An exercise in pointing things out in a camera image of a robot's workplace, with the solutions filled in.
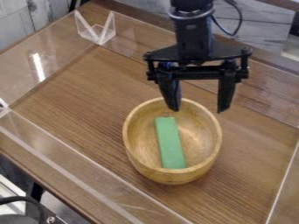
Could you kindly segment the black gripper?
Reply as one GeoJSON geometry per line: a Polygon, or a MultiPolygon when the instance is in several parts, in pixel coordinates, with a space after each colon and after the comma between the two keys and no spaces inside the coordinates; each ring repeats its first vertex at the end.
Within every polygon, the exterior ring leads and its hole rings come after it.
{"type": "Polygon", "coordinates": [[[174,17],[176,44],[146,52],[146,79],[158,85],[165,105],[177,112],[180,80],[218,80],[217,112],[229,108],[236,83],[248,77],[249,48],[218,42],[210,33],[213,16],[174,17]]]}

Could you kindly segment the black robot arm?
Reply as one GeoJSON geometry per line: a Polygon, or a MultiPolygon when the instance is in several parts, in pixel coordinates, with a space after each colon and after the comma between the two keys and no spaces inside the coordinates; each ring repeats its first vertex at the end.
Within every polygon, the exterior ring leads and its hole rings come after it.
{"type": "Polygon", "coordinates": [[[236,84],[248,77],[246,47],[220,43],[213,39],[210,27],[213,0],[170,0],[169,18],[173,21],[176,44],[146,52],[146,79],[158,85],[168,109],[180,110],[182,80],[218,82],[217,111],[229,108],[236,84]]]}

